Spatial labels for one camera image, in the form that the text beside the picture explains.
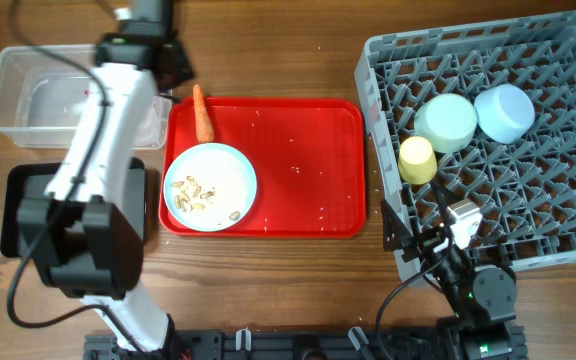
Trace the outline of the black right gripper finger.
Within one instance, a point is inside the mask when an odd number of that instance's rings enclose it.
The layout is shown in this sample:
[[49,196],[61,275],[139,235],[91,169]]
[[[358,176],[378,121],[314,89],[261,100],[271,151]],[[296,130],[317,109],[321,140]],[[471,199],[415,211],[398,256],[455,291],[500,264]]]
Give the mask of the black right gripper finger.
[[456,195],[436,180],[430,181],[431,191],[440,210],[446,210],[450,205],[459,202]]
[[394,252],[407,248],[411,244],[411,232],[386,200],[380,202],[380,208],[383,222],[383,250]]

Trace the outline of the yellow plastic cup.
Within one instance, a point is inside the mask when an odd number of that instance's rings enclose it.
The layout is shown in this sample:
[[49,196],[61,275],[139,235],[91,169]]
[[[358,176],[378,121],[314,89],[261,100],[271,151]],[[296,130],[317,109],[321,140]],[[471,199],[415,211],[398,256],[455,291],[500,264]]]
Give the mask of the yellow plastic cup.
[[406,139],[400,147],[400,177],[412,185],[423,185],[437,173],[437,160],[431,143],[420,136]]

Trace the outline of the mint green bowl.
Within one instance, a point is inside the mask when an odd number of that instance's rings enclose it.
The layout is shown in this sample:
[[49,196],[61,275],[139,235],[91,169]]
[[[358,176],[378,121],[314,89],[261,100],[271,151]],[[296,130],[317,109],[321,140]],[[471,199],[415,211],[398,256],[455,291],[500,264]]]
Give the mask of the mint green bowl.
[[473,104],[457,94],[432,98],[416,112],[414,131],[428,140],[435,152],[454,153],[473,139],[478,125]]

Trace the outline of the orange carrot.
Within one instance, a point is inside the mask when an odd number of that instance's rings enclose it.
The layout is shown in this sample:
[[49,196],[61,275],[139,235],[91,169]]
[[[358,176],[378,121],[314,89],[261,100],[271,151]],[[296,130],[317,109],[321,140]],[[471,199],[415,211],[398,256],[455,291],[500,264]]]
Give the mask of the orange carrot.
[[193,86],[193,105],[195,115],[195,130],[198,142],[213,142],[215,138],[214,128],[207,111],[203,90],[198,84]]

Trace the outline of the light blue bowl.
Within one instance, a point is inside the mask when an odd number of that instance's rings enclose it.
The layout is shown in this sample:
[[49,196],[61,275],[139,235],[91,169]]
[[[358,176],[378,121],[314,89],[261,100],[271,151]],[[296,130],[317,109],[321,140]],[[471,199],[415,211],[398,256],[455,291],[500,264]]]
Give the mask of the light blue bowl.
[[478,125],[492,140],[511,144],[534,124],[535,108],[529,96],[511,84],[480,93],[474,101]]

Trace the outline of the light blue plate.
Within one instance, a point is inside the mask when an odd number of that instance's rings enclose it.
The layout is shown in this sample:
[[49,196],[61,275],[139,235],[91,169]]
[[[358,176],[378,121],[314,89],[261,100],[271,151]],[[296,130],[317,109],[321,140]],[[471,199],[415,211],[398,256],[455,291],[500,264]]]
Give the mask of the light blue plate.
[[219,232],[243,221],[257,190],[257,174],[243,153],[225,144],[199,144],[168,167],[163,206],[173,220],[192,231]]

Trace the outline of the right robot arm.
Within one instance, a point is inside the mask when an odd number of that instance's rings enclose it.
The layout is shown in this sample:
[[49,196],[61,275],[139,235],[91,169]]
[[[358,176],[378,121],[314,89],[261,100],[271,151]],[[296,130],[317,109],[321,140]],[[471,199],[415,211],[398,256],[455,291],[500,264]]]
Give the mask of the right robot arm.
[[516,319],[516,275],[506,265],[475,266],[465,253],[483,219],[472,200],[458,201],[436,181],[430,182],[437,201],[441,223],[419,232],[408,229],[393,207],[381,202],[384,249],[401,250],[402,259],[420,261],[420,271],[402,281],[382,302],[376,316],[376,343],[387,359],[382,318],[388,305],[406,287],[431,275],[453,310],[453,315],[437,321],[437,346],[447,359],[511,359],[521,355],[513,341],[512,322]]

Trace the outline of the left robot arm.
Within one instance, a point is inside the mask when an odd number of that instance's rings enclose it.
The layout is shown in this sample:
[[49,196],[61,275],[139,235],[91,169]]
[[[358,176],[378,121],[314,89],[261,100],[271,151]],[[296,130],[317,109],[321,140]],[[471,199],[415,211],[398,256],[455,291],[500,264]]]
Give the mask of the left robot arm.
[[134,143],[154,99],[190,80],[172,1],[136,1],[96,45],[86,107],[69,151],[17,223],[43,284],[100,314],[124,359],[188,359],[169,314],[141,282],[144,243],[122,202]]

